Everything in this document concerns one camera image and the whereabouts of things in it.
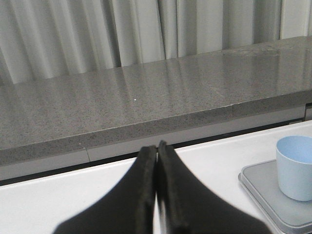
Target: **gray tray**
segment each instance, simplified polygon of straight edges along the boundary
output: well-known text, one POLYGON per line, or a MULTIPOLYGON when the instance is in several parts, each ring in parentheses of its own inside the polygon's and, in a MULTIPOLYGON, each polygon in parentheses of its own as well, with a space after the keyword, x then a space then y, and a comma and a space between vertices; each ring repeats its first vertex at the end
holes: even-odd
POLYGON ((238 178, 264 214, 282 232, 312 233, 312 201, 296 201, 280 191, 276 160, 244 167, 238 178))

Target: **curtain fold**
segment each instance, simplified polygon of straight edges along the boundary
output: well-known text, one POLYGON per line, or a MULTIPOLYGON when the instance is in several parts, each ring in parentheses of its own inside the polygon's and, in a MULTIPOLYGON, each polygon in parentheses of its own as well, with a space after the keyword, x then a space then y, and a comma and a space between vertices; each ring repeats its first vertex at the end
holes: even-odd
POLYGON ((296 2, 0 0, 0 84, 308 35, 311 0, 296 2))

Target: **light blue cup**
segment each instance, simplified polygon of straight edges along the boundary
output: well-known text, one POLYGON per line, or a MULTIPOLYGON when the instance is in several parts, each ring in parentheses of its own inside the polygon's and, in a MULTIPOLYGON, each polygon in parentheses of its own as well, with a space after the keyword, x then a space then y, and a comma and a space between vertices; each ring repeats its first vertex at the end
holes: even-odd
POLYGON ((276 145, 278 186, 288 197, 312 200, 312 137, 287 136, 276 145))

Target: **speckled stone surface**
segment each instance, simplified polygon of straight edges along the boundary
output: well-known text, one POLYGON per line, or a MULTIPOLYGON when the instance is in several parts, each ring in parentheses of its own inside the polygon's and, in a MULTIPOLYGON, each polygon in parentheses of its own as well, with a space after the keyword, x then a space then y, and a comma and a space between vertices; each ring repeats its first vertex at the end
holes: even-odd
POLYGON ((312 102, 312 38, 0 86, 0 165, 312 102))

